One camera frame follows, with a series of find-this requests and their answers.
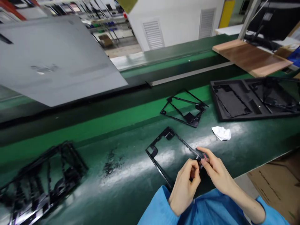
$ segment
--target black plastic frame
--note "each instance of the black plastic frame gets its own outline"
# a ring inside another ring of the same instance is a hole
[[[159,142],[162,137],[165,137],[167,140],[171,140],[173,137],[177,137],[191,152],[193,152],[196,155],[196,160],[198,161],[198,163],[200,162],[202,157],[195,149],[193,149],[181,137],[179,137],[178,134],[176,134],[170,127],[164,129],[164,131],[161,132],[161,134],[146,148],[146,153],[154,163],[155,167],[157,168],[161,176],[167,182],[167,188],[171,191],[173,189],[174,182],[169,181],[170,177],[166,174],[166,172],[163,170],[163,168],[159,165],[159,163],[154,158],[158,153],[158,149],[156,148],[155,144]],[[153,150],[152,153],[148,151],[148,148],[151,148]]]
[[[61,159],[62,178],[51,189],[50,158],[56,155]],[[47,168],[46,188],[39,175],[43,164]],[[32,225],[37,222],[70,194],[87,170],[87,165],[71,142],[66,141],[45,151],[20,169],[12,181],[0,188],[0,203],[11,211],[9,225]]]
[[[186,100],[186,99],[182,99],[182,98],[176,97],[176,95],[178,95],[179,93],[182,93],[182,92],[186,92],[186,93],[190,94],[198,102],[192,102],[192,101],[189,101],[189,100]],[[183,113],[178,108],[176,108],[176,106],[174,104],[172,104],[172,99],[173,98],[177,99],[177,100],[180,100],[180,101],[184,101],[184,102],[188,102],[188,103],[194,104],[195,108],[197,110],[199,110],[200,112],[198,112],[197,115],[195,115],[195,116],[193,114],[191,114],[190,112],[188,112],[184,116]],[[175,118],[175,117],[167,115],[167,112],[165,111],[165,108],[167,107],[168,104],[172,105],[173,108],[182,116],[182,118],[184,120],[181,120],[181,119],[178,119],[178,118]],[[193,95],[192,93],[190,93],[188,90],[182,89],[179,92],[177,92],[175,95],[167,98],[167,103],[165,104],[165,106],[163,107],[163,109],[160,111],[160,114],[162,114],[162,115],[164,115],[166,117],[172,118],[172,119],[174,119],[174,120],[176,120],[178,122],[181,122],[181,123],[184,123],[186,125],[189,125],[189,126],[192,126],[192,127],[196,128],[196,127],[198,127],[199,120],[201,118],[202,113],[204,113],[205,110],[206,110],[205,106],[208,107],[207,104],[205,104],[204,102],[202,102],[199,98],[197,98],[195,95]]]

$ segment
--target white wall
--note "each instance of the white wall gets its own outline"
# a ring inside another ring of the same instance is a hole
[[[217,29],[223,5],[224,0],[138,0],[128,19],[142,50],[148,51],[144,22],[159,20],[167,47],[198,39],[201,9],[217,9],[213,30]]]

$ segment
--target wooden board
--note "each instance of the wooden board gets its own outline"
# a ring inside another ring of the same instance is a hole
[[[240,40],[215,45],[212,50],[254,77],[265,77],[293,64],[287,59],[268,53]]]

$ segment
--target cardboard box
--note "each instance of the cardboard box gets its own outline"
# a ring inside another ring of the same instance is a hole
[[[247,175],[263,200],[292,224],[300,207],[300,187],[289,169],[266,164]]]
[[[98,36],[98,38],[104,44],[105,47],[113,45],[112,40],[109,38],[107,34],[100,35]]]
[[[293,53],[298,47],[299,44],[282,46],[274,53],[274,55],[280,56],[282,58],[288,58],[290,54]]]

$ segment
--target crumpled paper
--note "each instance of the crumpled paper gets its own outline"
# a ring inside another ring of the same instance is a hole
[[[221,141],[230,140],[231,138],[230,129],[225,129],[224,127],[212,127],[212,130]]]

